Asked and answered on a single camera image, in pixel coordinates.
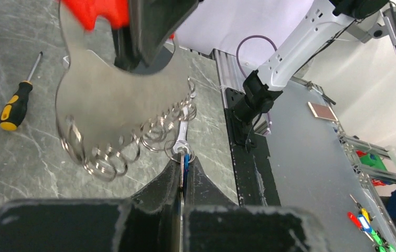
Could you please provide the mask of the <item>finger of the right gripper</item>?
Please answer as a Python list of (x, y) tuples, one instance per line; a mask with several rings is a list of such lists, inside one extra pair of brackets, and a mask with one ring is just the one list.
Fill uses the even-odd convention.
[(112, 30), (114, 65), (125, 71), (149, 67), (170, 35), (197, 8), (198, 0), (128, 1), (130, 23)]

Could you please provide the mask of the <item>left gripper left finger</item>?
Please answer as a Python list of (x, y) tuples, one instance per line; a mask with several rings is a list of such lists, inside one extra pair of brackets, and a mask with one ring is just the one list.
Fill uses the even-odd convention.
[(18, 199), (0, 208), (0, 251), (177, 251), (181, 169), (127, 198)]

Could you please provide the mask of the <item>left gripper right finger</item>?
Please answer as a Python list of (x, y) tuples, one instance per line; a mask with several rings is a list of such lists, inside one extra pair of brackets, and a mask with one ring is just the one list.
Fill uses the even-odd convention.
[(216, 198), (204, 173), (188, 170), (183, 209), (184, 251), (329, 251), (321, 222), (295, 207), (198, 205)]

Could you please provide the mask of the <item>blue tagged key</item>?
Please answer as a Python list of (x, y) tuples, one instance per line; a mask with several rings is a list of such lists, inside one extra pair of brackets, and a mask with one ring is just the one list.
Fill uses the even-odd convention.
[(189, 170), (190, 154), (185, 152), (181, 154), (180, 168), (181, 168), (181, 184), (180, 189), (183, 197), (186, 195), (188, 170)]

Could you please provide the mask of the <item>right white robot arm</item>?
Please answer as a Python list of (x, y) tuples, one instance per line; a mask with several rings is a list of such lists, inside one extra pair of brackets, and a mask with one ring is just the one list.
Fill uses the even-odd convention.
[[(277, 94), (291, 75), (302, 66), (329, 37), (364, 19), (386, 4), (385, 1), (314, 1), (298, 26), (275, 53), (250, 74), (266, 90)], [(140, 125), (158, 116), (179, 111), (188, 102), (184, 79), (174, 79), (174, 64), (167, 69), (142, 76), (133, 73), (139, 65), (150, 66), (164, 42), (175, 37), (176, 29), (201, 5), (201, 1), (100, 1), (75, 15), (85, 28), (93, 26), (97, 16), (105, 17), (113, 29), (116, 61), (106, 76), (114, 93), (134, 94), (141, 100), (155, 93), (141, 107), (136, 119), (124, 117), (126, 124)]]

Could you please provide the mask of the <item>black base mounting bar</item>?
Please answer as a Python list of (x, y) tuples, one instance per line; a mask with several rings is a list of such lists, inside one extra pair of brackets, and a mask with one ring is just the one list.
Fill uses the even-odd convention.
[(241, 91), (226, 88), (224, 95), (227, 103), (224, 116), (239, 205), (280, 206), (266, 137), (251, 133), (250, 138), (254, 146), (250, 152), (247, 152), (243, 144), (237, 144), (234, 127), (239, 124), (230, 114), (230, 109), (243, 98), (244, 94)]

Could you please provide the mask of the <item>silver combination wrench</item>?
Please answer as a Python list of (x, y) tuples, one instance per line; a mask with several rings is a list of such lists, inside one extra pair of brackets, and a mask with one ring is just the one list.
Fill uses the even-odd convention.
[(172, 147), (171, 153), (190, 153), (190, 146), (187, 141), (188, 121), (183, 119), (179, 123), (178, 136)]

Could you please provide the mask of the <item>coloured key tags pile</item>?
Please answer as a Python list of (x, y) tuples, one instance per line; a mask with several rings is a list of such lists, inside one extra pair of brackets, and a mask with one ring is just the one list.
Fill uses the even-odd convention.
[(357, 214), (352, 212), (347, 213), (349, 220), (362, 232), (364, 233), (372, 242), (374, 250), (377, 252), (395, 252), (396, 249), (391, 245), (381, 233), (371, 226), (373, 217), (370, 215), (369, 211), (364, 208), (356, 199), (350, 194), (349, 195), (354, 202), (356, 208), (358, 209)]

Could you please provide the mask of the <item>yellow black screwdriver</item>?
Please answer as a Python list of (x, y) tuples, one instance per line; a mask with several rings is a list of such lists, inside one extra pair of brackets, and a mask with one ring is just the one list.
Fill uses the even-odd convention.
[(43, 56), (40, 51), (28, 77), (18, 84), (17, 91), (3, 107), (0, 115), (0, 128), (5, 131), (15, 131), (22, 124), (28, 109), (29, 95), (33, 90), (31, 78)]

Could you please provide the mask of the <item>aluminium frame rail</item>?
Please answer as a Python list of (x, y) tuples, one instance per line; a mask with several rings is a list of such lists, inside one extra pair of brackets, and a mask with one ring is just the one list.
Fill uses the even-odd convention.
[[(224, 108), (228, 108), (228, 102), (225, 93), (227, 88), (244, 92), (244, 88), (242, 87), (244, 77), (237, 64), (237, 58), (234, 55), (218, 49), (213, 49), (209, 55), (186, 47), (182, 47), (182, 49), (215, 61), (219, 80), (219, 91), (221, 92), (221, 99)], [(268, 113), (260, 117), (260, 121), (254, 127), (255, 133), (263, 136), (269, 135), (271, 133), (272, 122), (270, 121), (269, 117), (270, 116)]]

